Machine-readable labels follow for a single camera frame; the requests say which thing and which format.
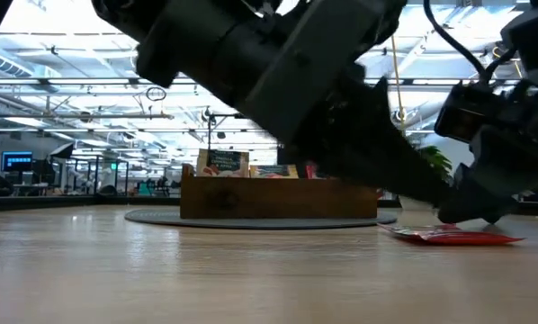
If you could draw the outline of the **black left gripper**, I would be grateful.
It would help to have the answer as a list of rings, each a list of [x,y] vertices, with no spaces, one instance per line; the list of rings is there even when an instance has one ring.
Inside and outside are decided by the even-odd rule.
[[[391,121],[387,78],[368,85],[365,67],[344,70],[406,2],[312,0],[247,96],[246,117],[327,176],[439,205],[451,188]]]

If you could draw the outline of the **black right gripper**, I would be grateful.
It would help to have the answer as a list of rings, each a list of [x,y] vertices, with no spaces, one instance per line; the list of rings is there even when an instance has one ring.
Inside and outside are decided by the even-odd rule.
[[[538,189],[538,81],[524,79],[495,97],[494,110],[471,143],[471,167],[460,164],[438,219],[495,224],[517,205],[514,195]]]

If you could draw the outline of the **orange mango tea bag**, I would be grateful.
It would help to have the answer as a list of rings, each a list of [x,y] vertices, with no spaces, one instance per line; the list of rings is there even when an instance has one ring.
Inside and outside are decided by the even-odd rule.
[[[295,165],[251,166],[251,178],[298,178]]]

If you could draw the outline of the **wooden tea organizer box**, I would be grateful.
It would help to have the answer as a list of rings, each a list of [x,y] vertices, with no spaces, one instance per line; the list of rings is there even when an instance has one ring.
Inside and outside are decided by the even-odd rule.
[[[197,176],[184,164],[183,219],[373,219],[374,189],[336,179]]]

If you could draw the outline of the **green plant in white pot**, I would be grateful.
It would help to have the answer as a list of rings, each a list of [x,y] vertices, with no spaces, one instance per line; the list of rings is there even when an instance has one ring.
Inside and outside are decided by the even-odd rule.
[[[452,162],[437,146],[418,148],[417,152],[447,184],[450,185],[452,183]]]

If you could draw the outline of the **grey round woven placemat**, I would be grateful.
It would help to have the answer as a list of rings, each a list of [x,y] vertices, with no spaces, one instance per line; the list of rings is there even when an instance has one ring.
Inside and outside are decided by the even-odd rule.
[[[390,212],[381,212],[373,219],[182,219],[179,211],[155,209],[129,211],[124,219],[154,225],[225,230],[336,230],[397,221]]]

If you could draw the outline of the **grey ceiling pipe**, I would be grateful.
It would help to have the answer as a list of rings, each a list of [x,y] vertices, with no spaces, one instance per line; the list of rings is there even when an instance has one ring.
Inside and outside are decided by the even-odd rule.
[[[5,118],[33,118],[33,119],[168,119],[173,120],[175,117],[171,114],[0,114],[0,119]]]

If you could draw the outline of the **blue lit monitor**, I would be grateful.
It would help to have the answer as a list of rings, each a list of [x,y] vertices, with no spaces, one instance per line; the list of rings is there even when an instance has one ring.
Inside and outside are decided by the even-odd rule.
[[[3,151],[1,170],[4,172],[29,172],[32,169],[31,151]]]

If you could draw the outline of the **black metal gantry frame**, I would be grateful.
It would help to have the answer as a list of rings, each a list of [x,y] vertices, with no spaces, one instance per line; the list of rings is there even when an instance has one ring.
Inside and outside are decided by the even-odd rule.
[[[212,134],[212,121],[216,119],[217,117],[221,117],[223,119],[226,118],[234,118],[234,119],[245,119],[246,116],[240,112],[236,113],[214,113],[210,112],[209,110],[206,111],[205,115],[207,116],[207,150],[211,151],[211,134]]]

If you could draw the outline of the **silver ceiling air duct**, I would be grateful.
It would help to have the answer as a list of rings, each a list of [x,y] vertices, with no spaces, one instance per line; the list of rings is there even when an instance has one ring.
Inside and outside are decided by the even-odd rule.
[[[31,77],[34,73],[30,63],[3,51],[0,51],[0,71],[10,77]]]

